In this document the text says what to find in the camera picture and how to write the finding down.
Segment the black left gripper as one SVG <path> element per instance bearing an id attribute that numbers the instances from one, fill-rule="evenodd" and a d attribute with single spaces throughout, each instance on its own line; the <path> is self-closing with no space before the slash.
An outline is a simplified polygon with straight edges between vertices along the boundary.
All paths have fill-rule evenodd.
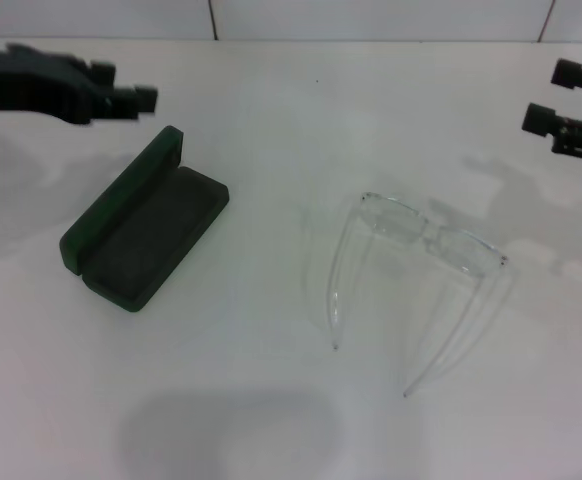
<path id="1" fill-rule="evenodd" d="M 135 121 L 155 113 L 156 88 L 117 87 L 115 75 L 109 62 L 71 60 L 9 45 L 0 51 L 0 111 L 40 113 L 75 125 Z"/>

